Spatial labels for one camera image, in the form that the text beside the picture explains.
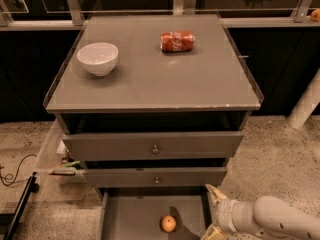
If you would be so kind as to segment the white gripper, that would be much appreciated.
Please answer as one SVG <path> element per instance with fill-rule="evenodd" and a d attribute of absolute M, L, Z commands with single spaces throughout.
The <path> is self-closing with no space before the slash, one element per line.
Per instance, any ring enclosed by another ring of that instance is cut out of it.
<path fill-rule="evenodd" d="M 210 225 L 200 240 L 226 240 L 227 233 L 237 232 L 232 219 L 233 208 L 237 201 L 226 199 L 227 196 L 211 184 L 206 184 L 205 187 L 214 205 L 213 223 L 217 226 Z"/>

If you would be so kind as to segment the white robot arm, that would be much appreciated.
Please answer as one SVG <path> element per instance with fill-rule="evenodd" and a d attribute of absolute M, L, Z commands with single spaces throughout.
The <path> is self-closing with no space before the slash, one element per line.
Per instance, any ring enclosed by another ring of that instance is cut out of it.
<path fill-rule="evenodd" d="M 201 240 L 226 240 L 236 233 L 261 240 L 320 240 L 320 219 L 292 207 L 274 196 L 254 202 L 228 198 L 216 187 L 206 184 L 212 223 Z"/>

